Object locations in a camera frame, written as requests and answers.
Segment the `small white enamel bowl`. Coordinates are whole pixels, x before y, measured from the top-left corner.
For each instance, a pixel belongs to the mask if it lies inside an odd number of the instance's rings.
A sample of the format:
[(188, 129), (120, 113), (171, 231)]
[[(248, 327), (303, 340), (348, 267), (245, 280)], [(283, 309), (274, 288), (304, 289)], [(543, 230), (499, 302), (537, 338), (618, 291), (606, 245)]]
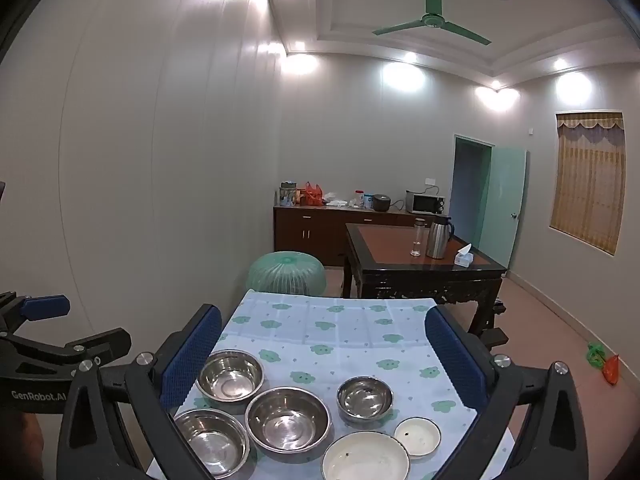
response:
[(431, 419), (409, 417), (395, 428), (393, 437), (405, 448), (412, 460), (432, 455), (442, 442), (442, 432)]

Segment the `small steel bowl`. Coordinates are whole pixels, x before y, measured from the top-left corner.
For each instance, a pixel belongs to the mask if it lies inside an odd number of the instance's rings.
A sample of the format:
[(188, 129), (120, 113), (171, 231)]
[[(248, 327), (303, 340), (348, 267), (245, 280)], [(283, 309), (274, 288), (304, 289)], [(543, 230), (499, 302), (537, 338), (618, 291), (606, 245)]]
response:
[(341, 418), (355, 425), (378, 422), (390, 412), (393, 400), (392, 389), (386, 382), (371, 376), (349, 378), (336, 393)]

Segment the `large steel bowl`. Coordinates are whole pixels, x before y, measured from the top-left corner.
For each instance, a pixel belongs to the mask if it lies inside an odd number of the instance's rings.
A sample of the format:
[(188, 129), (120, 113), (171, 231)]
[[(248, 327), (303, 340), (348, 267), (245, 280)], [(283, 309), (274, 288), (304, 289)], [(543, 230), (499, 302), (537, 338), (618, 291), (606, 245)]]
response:
[(259, 393), (247, 405), (244, 418), (252, 441), (264, 451), (281, 456), (312, 452), (332, 432), (326, 404), (310, 391), (296, 387)]

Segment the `large white enamel bowl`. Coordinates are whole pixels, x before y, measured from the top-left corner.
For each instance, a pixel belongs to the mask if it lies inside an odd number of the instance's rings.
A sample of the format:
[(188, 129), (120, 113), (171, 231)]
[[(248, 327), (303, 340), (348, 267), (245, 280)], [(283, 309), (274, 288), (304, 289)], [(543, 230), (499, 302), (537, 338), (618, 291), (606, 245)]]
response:
[(326, 480), (405, 480), (410, 471), (406, 449), (395, 438), (375, 431), (346, 434), (324, 453)]

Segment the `green floor toy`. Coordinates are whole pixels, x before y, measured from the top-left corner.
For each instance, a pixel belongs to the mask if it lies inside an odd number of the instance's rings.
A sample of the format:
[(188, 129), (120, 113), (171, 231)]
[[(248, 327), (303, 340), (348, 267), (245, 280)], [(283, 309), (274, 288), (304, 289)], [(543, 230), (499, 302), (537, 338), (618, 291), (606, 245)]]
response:
[(590, 341), (590, 343), (587, 344), (586, 359), (590, 366), (596, 370), (602, 370), (606, 362), (606, 353), (603, 344)]

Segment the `orange floor toy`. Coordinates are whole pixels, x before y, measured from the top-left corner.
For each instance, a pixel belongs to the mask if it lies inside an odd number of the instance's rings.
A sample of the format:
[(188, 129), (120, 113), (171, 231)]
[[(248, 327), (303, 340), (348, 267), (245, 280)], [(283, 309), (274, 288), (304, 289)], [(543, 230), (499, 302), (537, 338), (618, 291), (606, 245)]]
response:
[(616, 386), (620, 380), (620, 356), (614, 354), (605, 360), (602, 366), (602, 375), (611, 386)]

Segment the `green cloud pattern tablecloth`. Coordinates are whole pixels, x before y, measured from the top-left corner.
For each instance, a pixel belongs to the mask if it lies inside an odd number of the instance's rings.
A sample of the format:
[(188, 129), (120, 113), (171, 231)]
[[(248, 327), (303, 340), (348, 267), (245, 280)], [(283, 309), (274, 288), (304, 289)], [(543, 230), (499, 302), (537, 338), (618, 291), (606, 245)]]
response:
[(392, 409), (374, 428), (392, 434), (406, 418), (434, 420), (442, 442), (409, 472), (413, 479), (431, 479), (477, 415), (464, 406), (426, 338), (424, 318), (434, 304), (248, 292), (216, 347), (257, 358), (265, 388), (294, 386), (318, 396), (331, 412), (335, 437), (352, 432), (338, 414), (338, 387), (356, 376), (386, 382)]

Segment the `white tissue box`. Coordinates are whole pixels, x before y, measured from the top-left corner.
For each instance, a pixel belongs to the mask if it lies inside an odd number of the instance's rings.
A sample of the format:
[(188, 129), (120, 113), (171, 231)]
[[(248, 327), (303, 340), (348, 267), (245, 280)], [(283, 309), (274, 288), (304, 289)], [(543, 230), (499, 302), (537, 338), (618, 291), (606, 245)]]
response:
[(462, 268), (468, 268), (474, 260), (472, 253), (472, 245), (467, 244), (461, 247), (454, 256), (454, 264), (456, 266), (462, 266)]

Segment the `steel thermos jug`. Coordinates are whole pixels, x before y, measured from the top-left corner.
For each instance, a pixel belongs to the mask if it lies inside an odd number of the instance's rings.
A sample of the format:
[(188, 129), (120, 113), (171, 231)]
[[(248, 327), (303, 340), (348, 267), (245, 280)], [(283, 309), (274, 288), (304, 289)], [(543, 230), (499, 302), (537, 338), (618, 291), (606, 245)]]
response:
[(454, 236), (454, 225), (446, 214), (434, 214), (428, 230), (425, 255), (432, 259), (442, 259), (449, 241)]

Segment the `dark wooden table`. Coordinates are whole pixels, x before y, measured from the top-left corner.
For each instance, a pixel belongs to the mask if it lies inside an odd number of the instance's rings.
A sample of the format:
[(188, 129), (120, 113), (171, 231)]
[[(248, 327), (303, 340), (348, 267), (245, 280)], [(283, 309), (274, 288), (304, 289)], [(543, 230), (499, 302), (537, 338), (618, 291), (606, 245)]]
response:
[(496, 301), (506, 268), (472, 248), (473, 261), (466, 268), (454, 257), (465, 242), (453, 237), (445, 257), (414, 256), (416, 230), (408, 226), (378, 226), (349, 223), (343, 266), (342, 297), (360, 299), (424, 299), (436, 304), (477, 303), (469, 332), (476, 336), (496, 327), (496, 316), (504, 311)]

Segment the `light green door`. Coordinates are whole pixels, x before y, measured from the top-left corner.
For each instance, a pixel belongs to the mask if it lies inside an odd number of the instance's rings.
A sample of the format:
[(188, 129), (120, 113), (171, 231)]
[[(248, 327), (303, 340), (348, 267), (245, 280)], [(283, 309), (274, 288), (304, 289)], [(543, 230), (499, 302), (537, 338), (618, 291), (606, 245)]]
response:
[(527, 152), (478, 144), (480, 173), (472, 243), (500, 266), (511, 263), (524, 203)]

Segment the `black rice cooker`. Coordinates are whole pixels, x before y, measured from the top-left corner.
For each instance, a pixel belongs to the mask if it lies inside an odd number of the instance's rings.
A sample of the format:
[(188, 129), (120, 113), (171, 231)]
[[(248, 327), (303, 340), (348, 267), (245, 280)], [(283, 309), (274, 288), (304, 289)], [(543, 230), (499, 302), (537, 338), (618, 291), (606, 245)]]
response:
[(372, 209), (377, 212), (390, 210), (390, 196), (385, 194), (373, 194), (371, 200)]

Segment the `brown wooden sideboard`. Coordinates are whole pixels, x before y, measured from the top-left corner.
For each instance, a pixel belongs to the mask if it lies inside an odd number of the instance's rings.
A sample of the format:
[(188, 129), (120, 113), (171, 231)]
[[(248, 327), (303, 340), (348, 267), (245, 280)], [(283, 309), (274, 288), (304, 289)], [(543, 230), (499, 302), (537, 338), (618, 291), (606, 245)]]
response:
[(273, 250), (304, 252), (324, 266), (342, 266), (347, 248), (347, 223), (413, 226), (422, 214), (403, 211), (314, 206), (273, 207)]

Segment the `red plastic bag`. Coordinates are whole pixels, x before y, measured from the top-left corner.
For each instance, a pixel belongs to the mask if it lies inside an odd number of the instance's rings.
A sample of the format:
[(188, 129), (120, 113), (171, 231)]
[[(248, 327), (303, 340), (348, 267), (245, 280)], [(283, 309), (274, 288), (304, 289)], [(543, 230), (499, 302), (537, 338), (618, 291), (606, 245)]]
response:
[(299, 203), (302, 206), (322, 207), (324, 205), (322, 188), (318, 184), (306, 182), (299, 192)]

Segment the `green ceiling fan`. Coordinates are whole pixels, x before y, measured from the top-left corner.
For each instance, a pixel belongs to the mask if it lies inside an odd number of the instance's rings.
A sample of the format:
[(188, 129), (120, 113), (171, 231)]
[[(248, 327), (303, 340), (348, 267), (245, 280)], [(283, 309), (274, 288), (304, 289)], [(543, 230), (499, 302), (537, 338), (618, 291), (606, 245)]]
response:
[(424, 0), (424, 13), (417, 20), (411, 22), (405, 22), (390, 27), (382, 27), (375, 29), (372, 34), (374, 36), (383, 36), (392, 34), (393, 32), (403, 32), (404, 30), (415, 28), (432, 28), (444, 30), (460, 36), (465, 39), (472, 40), (482, 46), (489, 46), (491, 41), (483, 36), (480, 36), (476, 32), (472, 32), (465, 27), (462, 27), (453, 22), (447, 21), (442, 15), (442, 0)]

